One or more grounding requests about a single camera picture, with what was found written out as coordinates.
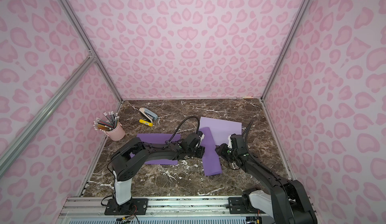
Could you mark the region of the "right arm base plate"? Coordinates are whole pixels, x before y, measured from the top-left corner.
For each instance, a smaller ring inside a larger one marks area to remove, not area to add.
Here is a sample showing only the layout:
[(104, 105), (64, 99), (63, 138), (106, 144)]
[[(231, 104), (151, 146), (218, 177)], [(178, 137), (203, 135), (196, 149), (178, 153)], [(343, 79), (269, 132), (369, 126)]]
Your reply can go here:
[(265, 214), (260, 209), (254, 208), (246, 197), (229, 197), (226, 208), (230, 214)]

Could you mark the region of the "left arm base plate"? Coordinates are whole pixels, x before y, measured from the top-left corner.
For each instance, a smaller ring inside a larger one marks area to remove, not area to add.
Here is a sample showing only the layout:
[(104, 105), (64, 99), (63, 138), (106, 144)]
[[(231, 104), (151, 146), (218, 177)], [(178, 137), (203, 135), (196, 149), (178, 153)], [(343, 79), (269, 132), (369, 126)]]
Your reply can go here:
[(106, 216), (145, 215), (148, 208), (147, 198), (131, 198), (127, 203), (118, 205), (115, 199), (110, 199), (104, 212)]

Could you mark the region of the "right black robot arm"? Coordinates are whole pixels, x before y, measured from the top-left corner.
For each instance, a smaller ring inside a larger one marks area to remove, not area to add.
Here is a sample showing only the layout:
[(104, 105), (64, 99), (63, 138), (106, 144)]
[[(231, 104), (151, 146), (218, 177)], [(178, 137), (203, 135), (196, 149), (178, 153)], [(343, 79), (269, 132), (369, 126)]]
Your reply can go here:
[(245, 190), (239, 204), (234, 204), (234, 207), (253, 214), (262, 211), (273, 218), (276, 224), (318, 222), (305, 188), (299, 181), (281, 177), (265, 166), (249, 151), (242, 135), (231, 135), (230, 143), (231, 147), (227, 144), (217, 146), (217, 154), (253, 176), (268, 191), (268, 194), (264, 194), (253, 188)]

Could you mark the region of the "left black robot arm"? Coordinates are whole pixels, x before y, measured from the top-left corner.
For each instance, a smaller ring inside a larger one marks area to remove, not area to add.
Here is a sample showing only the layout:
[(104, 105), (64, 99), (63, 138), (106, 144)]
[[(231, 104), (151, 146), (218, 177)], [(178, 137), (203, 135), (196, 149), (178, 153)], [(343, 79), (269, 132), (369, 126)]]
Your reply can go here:
[(201, 146), (201, 142), (204, 137), (205, 135), (198, 131), (177, 141), (168, 140), (164, 144), (147, 143), (139, 137), (131, 139), (112, 155), (108, 164), (115, 178), (114, 199), (116, 204), (122, 206), (131, 201), (132, 179), (146, 162), (202, 158), (205, 148)]

